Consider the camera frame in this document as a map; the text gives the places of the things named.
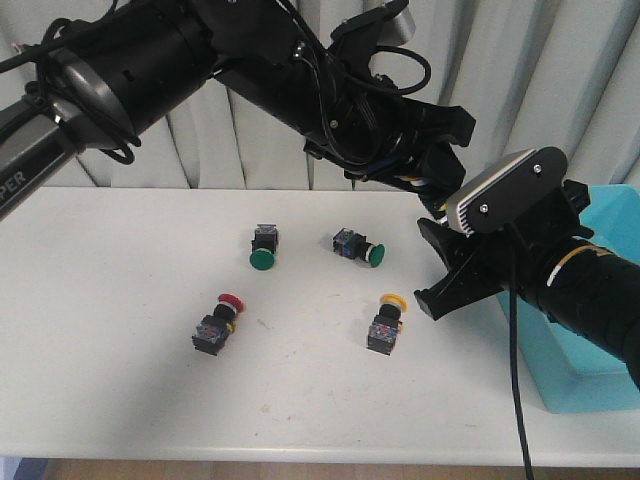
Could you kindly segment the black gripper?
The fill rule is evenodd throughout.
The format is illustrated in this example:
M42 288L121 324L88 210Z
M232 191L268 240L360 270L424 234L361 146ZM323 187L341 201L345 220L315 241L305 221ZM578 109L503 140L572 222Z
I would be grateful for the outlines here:
M515 220L489 234L467 236L428 218L417 221L423 239L449 274L431 288L415 290L431 319L509 290L537 306L564 264L589 251L593 231L579 213L590 204L586 185L566 180Z
M307 154L347 178L397 178L416 193L409 179L422 177L449 197L466 174L449 144L467 147L476 120L461 106L408 99L428 83L430 66L403 45L376 46L377 32L372 25L324 46L289 1L222 1L219 80L299 133ZM422 78L398 87L374 76L369 63L380 52L415 60Z

